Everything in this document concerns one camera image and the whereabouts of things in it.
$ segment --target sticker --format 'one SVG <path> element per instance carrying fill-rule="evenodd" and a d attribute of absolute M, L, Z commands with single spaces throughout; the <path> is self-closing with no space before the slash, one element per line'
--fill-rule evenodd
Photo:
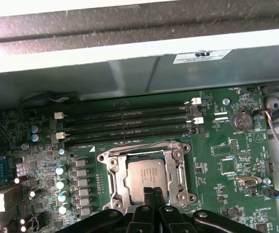
<path fill-rule="evenodd" d="M 178 54 L 176 55 L 173 64 L 220 60 L 223 59 L 230 52 L 231 50 L 220 50 Z"/>

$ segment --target screw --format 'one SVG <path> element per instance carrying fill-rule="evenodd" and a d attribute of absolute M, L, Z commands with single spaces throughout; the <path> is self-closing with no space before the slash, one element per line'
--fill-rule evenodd
<path fill-rule="evenodd" d="M 110 164 L 111 164 L 112 166 L 117 165 L 117 160 L 116 160 L 116 159 L 111 159 L 111 160 L 110 160 Z"/>
<path fill-rule="evenodd" d="M 164 209 L 165 209 L 166 212 L 172 212 L 173 211 L 173 208 L 171 206 L 166 206 Z"/>
<path fill-rule="evenodd" d="M 180 152 L 175 153 L 175 157 L 179 158 L 182 154 Z"/>
<path fill-rule="evenodd" d="M 208 216 L 208 215 L 207 215 L 206 213 L 204 213 L 204 212 L 199 212 L 198 215 L 199 215 L 200 217 L 207 217 L 207 216 Z"/>
<path fill-rule="evenodd" d="M 227 106 L 230 104 L 230 99 L 223 99 L 223 105 Z"/>

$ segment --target motherboard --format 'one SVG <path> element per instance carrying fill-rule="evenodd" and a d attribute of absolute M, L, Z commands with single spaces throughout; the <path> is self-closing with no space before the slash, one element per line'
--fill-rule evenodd
<path fill-rule="evenodd" d="M 21 185 L 17 218 L 38 221 L 21 221 L 25 232 L 132 212 L 144 187 L 160 187 L 182 213 L 276 233 L 263 108 L 261 89 L 243 86 L 2 110 L 0 187 Z"/>

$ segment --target electrolytic capacitor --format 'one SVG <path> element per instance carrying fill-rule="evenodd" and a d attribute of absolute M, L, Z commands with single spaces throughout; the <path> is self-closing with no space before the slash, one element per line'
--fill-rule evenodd
<path fill-rule="evenodd" d="M 33 191 L 30 191 L 29 196 L 31 196 L 32 198 L 34 198 L 35 196 L 39 195 L 42 192 L 41 188 L 35 189 Z"/>
<path fill-rule="evenodd" d="M 60 165 L 55 169 L 57 175 L 62 175 L 66 171 L 65 165 Z"/>
<path fill-rule="evenodd" d="M 32 214 L 28 214 L 24 218 L 21 218 L 19 222 L 20 222 L 20 224 L 25 225 L 25 223 L 27 223 L 29 220 L 31 220 L 32 217 L 33 217 Z"/>
<path fill-rule="evenodd" d="M 23 144 L 21 145 L 21 148 L 22 148 L 22 150 L 28 150 L 29 146 L 28 146 L 28 144 L 23 143 Z"/>
<path fill-rule="evenodd" d="M 39 137 L 37 134 L 33 134 L 33 135 L 31 136 L 31 140 L 32 140 L 33 142 L 38 142 L 38 141 L 40 141 L 40 137 Z"/>
<path fill-rule="evenodd" d="M 62 206 L 58 208 L 58 211 L 60 214 L 64 215 L 69 209 L 70 209 L 70 205 L 68 203 L 63 203 Z"/>
<path fill-rule="evenodd" d="M 68 192 L 64 191 L 64 192 L 62 192 L 62 193 L 57 197 L 57 200 L 58 200 L 59 202 L 64 202 L 64 201 L 66 201 L 66 199 L 67 199 L 68 197 L 69 197 Z"/>
<path fill-rule="evenodd" d="M 58 189 L 63 189 L 67 185 L 68 181 L 66 179 L 61 179 L 56 183 Z"/>
<path fill-rule="evenodd" d="M 262 181 L 265 185 L 270 185 L 271 184 L 271 179 L 265 177 Z"/>
<path fill-rule="evenodd" d="M 59 149 L 59 150 L 58 150 L 58 154 L 60 154 L 60 155 L 65 154 L 65 150 L 64 150 L 64 149 Z"/>
<path fill-rule="evenodd" d="M 17 184 L 22 183 L 24 181 L 27 181 L 27 176 L 19 176 L 14 179 L 14 183 Z"/>
<path fill-rule="evenodd" d="M 26 232 L 28 229 L 30 229 L 33 225 L 32 221 L 28 221 L 24 224 L 24 226 L 21 226 L 21 232 Z"/>
<path fill-rule="evenodd" d="M 38 132 L 38 131 L 39 131 L 38 126 L 36 126 L 36 125 L 32 125 L 32 126 L 31 126 L 31 132 L 32 132 L 32 133 L 36 133 L 36 132 Z"/>

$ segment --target metal socket frame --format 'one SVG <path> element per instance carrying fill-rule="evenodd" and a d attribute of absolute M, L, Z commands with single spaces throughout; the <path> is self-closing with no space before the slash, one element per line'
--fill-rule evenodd
<path fill-rule="evenodd" d="M 151 149 L 149 152 L 132 153 L 134 150 Z M 129 156 L 145 156 L 152 153 L 163 153 L 168 205 L 184 208 L 197 200 L 195 194 L 188 193 L 184 155 L 190 152 L 189 144 L 176 141 L 160 141 L 152 144 L 140 144 L 115 147 L 97 156 L 98 162 L 105 164 L 108 173 L 110 202 L 103 209 L 116 209 L 122 213 L 133 212 L 139 205 L 131 205 L 129 189 L 124 184 L 127 177 L 126 160 Z"/>

